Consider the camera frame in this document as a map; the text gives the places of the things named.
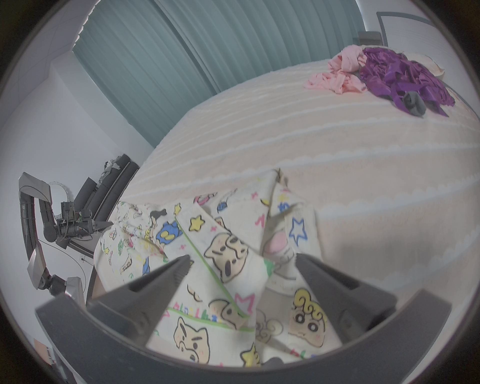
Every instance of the pink clothing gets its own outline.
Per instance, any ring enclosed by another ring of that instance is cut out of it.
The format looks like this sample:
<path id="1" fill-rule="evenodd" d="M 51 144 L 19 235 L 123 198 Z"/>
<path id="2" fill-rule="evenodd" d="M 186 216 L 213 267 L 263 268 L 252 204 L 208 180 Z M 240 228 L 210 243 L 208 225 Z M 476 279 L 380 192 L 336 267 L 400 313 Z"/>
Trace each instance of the pink clothing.
<path id="1" fill-rule="evenodd" d="M 305 88 L 309 89 L 331 89 L 337 94 L 344 92 L 365 92 L 367 87 L 357 76 L 350 72 L 355 72 L 363 67 L 367 57 L 362 49 L 357 45 L 349 45 L 328 62 L 330 72 L 314 74 Z"/>

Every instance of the striped bedsheet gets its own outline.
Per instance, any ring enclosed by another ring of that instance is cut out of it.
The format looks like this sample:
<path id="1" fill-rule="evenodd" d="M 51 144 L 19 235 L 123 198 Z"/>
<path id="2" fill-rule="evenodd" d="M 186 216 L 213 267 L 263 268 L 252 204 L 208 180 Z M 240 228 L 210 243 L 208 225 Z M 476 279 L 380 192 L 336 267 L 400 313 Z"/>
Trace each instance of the striped bedsheet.
<path id="1" fill-rule="evenodd" d="M 290 189 L 316 207 L 331 266 L 396 293 L 399 306 L 421 287 L 452 302 L 421 369 L 479 281 L 480 123 L 456 95 L 444 107 L 449 118 L 430 110 L 418 118 L 369 92 L 303 88 L 323 71 L 326 60 L 271 72 L 193 108 L 121 199 L 170 202 L 281 168 Z M 96 260 L 100 277 L 103 264 Z"/>

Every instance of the purple satin clothing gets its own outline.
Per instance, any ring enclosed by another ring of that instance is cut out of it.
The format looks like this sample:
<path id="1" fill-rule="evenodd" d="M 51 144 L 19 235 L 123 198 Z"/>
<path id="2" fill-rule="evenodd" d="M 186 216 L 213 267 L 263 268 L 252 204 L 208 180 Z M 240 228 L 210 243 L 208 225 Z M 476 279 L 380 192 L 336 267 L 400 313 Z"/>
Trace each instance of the purple satin clothing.
<path id="1" fill-rule="evenodd" d="M 389 96 L 398 109 L 408 113 L 402 102 L 405 92 L 416 91 L 438 113 L 448 116 L 440 105 L 453 106 L 455 100 L 445 86 L 428 69 L 409 61 L 402 53 L 386 48 L 365 48 L 367 62 L 360 69 L 360 79 L 375 96 Z"/>

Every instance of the white cartoon clothing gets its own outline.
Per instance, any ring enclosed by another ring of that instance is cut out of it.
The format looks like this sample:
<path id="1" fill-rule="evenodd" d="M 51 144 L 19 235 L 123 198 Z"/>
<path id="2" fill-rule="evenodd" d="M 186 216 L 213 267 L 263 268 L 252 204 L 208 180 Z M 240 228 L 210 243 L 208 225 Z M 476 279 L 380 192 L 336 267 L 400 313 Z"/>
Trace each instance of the white cartoon clothing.
<path id="1" fill-rule="evenodd" d="M 188 200 L 119 202 L 112 221 L 95 258 L 108 257 L 116 286 L 191 258 L 148 348 L 200 364 L 253 367 L 341 345 L 295 267 L 297 253 L 321 258 L 314 209 L 279 170 Z"/>

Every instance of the teal curtain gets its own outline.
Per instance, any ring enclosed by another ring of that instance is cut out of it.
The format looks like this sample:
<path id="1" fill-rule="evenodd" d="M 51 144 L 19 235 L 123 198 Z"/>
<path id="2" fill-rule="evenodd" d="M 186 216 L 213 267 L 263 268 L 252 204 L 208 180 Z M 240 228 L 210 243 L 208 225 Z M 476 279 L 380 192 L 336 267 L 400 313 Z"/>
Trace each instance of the teal curtain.
<path id="1" fill-rule="evenodd" d="M 73 51 L 152 145 L 191 108 L 353 43 L 355 0 L 102 0 Z"/>

